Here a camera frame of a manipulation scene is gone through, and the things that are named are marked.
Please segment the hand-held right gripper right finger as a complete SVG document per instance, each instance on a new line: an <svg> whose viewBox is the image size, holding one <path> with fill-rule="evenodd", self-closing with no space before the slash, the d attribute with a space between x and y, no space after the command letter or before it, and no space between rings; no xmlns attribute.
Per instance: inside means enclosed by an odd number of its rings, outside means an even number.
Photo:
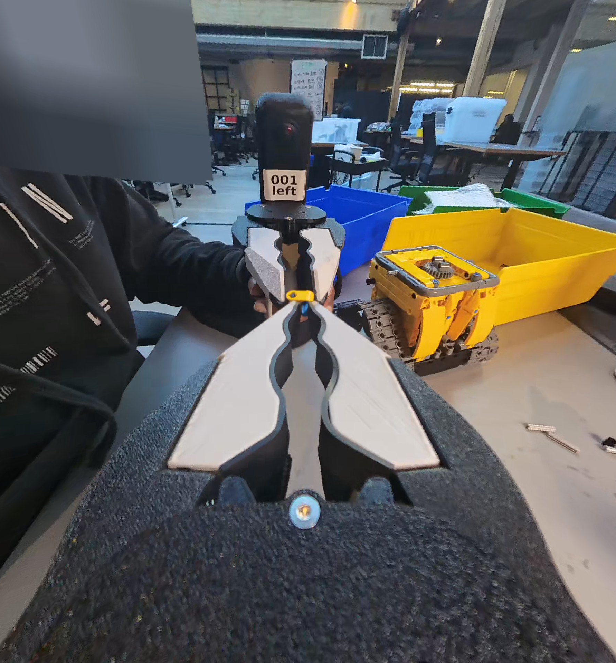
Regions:
<svg viewBox="0 0 616 663"><path fill-rule="evenodd" d="M392 471L439 466L387 353L321 304L313 305L313 322L327 430Z"/></svg>

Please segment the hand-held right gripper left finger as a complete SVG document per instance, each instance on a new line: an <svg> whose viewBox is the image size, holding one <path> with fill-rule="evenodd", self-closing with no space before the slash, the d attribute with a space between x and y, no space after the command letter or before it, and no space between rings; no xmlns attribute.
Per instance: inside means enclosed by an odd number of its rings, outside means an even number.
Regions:
<svg viewBox="0 0 616 663"><path fill-rule="evenodd" d="M169 456L170 469L213 473L275 434L293 372L293 316L290 303L221 354Z"/></svg>

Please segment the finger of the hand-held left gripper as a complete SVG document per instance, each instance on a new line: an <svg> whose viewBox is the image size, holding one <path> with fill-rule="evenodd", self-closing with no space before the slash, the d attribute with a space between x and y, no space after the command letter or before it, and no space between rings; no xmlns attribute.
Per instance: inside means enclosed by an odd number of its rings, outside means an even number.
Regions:
<svg viewBox="0 0 616 663"><path fill-rule="evenodd" d="M275 229L248 229L246 268L275 305L285 305L285 263L282 235Z"/></svg>
<svg viewBox="0 0 616 663"><path fill-rule="evenodd" d="M329 229L301 230L301 289L324 302L337 276L340 248Z"/></svg>

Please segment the yellow tracked toy robot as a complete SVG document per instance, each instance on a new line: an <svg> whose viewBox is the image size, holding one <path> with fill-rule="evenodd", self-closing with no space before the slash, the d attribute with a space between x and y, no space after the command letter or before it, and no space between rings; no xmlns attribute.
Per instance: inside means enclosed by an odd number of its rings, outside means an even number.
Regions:
<svg viewBox="0 0 616 663"><path fill-rule="evenodd" d="M362 330L421 377L485 363L499 349L500 279L437 245L384 250L370 262Z"/></svg>

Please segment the person's left forearm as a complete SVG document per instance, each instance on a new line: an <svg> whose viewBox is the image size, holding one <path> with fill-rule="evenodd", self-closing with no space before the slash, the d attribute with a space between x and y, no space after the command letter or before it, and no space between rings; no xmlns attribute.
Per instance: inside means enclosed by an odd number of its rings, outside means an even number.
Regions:
<svg viewBox="0 0 616 663"><path fill-rule="evenodd" d="M236 338L264 321L241 247L204 243L164 220L135 190L102 184L94 199L130 298L187 308L202 324Z"/></svg>

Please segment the white notice sign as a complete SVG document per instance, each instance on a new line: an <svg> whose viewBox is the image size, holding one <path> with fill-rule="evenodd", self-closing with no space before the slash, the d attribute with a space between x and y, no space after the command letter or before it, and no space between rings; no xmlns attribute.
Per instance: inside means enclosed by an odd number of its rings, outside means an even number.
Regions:
<svg viewBox="0 0 616 663"><path fill-rule="evenodd" d="M300 96L314 116L323 119L327 61L293 60L291 62L290 93Z"/></svg>

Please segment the blue plastic bin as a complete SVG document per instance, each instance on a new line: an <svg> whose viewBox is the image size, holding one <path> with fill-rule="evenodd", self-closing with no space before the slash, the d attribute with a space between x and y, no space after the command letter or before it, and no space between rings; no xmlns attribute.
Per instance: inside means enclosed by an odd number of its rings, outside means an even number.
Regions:
<svg viewBox="0 0 616 663"><path fill-rule="evenodd" d="M321 208L328 218L333 218L345 230L345 267L358 267L370 261L380 250L386 238L390 222L398 205L406 211L409 199L397 195L370 192L338 186L329 189L308 189L306 203ZM301 232L299 244L285 245L282 258L285 263L285 287L301 288Z"/></svg>

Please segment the white plastic sheet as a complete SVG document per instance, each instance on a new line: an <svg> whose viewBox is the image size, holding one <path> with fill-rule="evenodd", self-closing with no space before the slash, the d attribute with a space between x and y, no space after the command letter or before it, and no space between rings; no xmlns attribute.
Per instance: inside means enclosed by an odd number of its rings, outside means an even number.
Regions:
<svg viewBox="0 0 616 663"><path fill-rule="evenodd" d="M517 207L496 196L485 184L471 184L461 188L448 188L447 190L429 190L426 192L427 203L423 208L412 211L413 215L436 213L437 208L455 208L456 211L465 208L507 210Z"/></svg>

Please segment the white storage box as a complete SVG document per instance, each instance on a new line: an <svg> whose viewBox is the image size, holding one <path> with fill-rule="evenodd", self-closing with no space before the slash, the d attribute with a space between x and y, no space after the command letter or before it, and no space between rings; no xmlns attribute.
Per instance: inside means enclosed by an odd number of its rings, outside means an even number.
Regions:
<svg viewBox="0 0 616 663"><path fill-rule="evenodd" d="M507 102L503 98L433 98L415 102L406 134L418 137L423 115L435 114L436 143L489 143Z"/></svg>

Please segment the background table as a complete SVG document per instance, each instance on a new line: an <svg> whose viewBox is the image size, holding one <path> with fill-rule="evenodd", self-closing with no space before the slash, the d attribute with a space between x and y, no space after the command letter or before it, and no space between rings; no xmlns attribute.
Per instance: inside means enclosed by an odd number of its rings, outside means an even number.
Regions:
<svg viewBox="0 0 616 663"><path fill-rule="evenodd" d="M470 170L474 163L480 163L485 157L497 156L508 165L501 188L512 188L524 162L533 162L549 158L551 160L566 155L566 151L557 148L539 148L534 146L506 145L497 143L471 143L441 141L436 144L436 153L446 151L449 156L459 158L460 170L451 176L453 186L463 187L469 183Z"/></svg>

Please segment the green plastic bin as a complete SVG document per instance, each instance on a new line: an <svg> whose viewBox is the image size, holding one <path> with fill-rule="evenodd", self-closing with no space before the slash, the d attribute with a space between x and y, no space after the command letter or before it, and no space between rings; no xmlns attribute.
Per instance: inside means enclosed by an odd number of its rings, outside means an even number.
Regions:
<svg viewBox="0 0 616 663"><path fill-rule="evenodd" d="M430 186L403 186L400 188L399 195L405 198L410 198L411 202L409 204L409 207L407 209L407 212L409 215L412 215L411 212L415 211L417 209L421 209L426 205L427 203L427 196L426 192L429 190L444 190L444 189L454 189L457 187L430 187ZM569 210L568 205L564 205L562 203L555 202L553 200L547 200L544 198L541 198L537 195L533 194L526 194L514 189L508 189L504 188L499 192L496 192L492 188L490 188L493 193L498 196L499 198L502 198L503 200L507 202L514 203L517 205L517 209L520 210L526 210L526 211L531 211L534 213L540 213L545 216L549 216L551 218L563 218L564 214ZM463 211L476 211L473 208L465 208ZM437 208L436 213L448 213L456 211L455 208Z"/></svg>

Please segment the large yellow plastic bin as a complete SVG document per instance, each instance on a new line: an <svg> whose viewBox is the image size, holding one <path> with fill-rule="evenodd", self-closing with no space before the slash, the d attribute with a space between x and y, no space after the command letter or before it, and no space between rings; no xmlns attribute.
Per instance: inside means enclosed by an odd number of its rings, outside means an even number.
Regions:
<svg viewBox="0 0 616 663"><path fill-rule="evenodd" d="M616 274L616 234L517 208L395 218L382 249L425 245L500 278L495 326L588 302Z"/></svg>

